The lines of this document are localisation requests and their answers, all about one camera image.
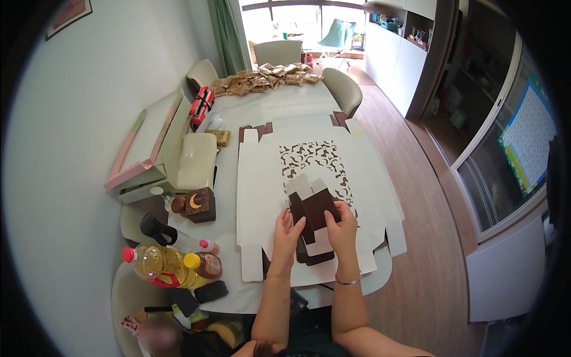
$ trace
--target brown egg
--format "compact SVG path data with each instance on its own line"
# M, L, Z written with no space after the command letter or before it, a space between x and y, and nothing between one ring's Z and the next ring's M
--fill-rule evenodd
M185 215L186 212L186 202L184 200L184 196L177 196L172 201L171 209L174 213L180 213L181 215Z

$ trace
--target gold crescent moon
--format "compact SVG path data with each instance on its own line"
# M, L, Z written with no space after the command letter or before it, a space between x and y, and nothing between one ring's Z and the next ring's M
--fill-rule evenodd
M192 197L188 201L190 203L190 207L192 207L192 208L200 208L202 206L201 204L194 203L194 198L196 197L196 195L197 194L192 195Z

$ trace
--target green curtain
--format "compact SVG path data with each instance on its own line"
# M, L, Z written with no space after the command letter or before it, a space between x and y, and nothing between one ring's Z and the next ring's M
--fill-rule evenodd
M220 56L223 78L246 69L238 27L229 0L208 0L212 29Z

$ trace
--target picture frame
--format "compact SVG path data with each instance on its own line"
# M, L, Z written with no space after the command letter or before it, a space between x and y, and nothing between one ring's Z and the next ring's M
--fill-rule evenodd
M355 34L351 44L352 50L363 51L365 48L365 34Z
M67 0L46 31L46 41L75 21L93 12L91 0Z

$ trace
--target pile of packaged snacks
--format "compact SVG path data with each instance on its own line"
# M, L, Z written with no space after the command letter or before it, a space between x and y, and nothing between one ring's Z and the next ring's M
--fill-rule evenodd
M270 87L277 89L280 85L311 85L323 79L313 74L313 69L302 63L289 66L272 66L269 63L259 66L255 71L241 71L224 79L215 80L210 86L214 97L225 95L246 95L248 93L264 93Z

